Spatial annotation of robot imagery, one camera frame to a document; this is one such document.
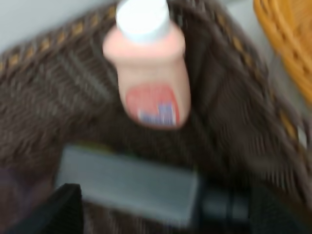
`pink bottle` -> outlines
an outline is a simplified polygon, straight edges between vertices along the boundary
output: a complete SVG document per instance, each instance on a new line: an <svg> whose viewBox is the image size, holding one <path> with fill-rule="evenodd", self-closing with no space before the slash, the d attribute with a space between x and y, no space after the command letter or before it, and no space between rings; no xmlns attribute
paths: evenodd
<svg viewBox="0 0 312 234"><path fill-rule="evenodd" d="M181 127L191 108L185 40L170 21L166 0L124 0L116 21L103 52L117 69L125 111L149 127Z"/></svg>

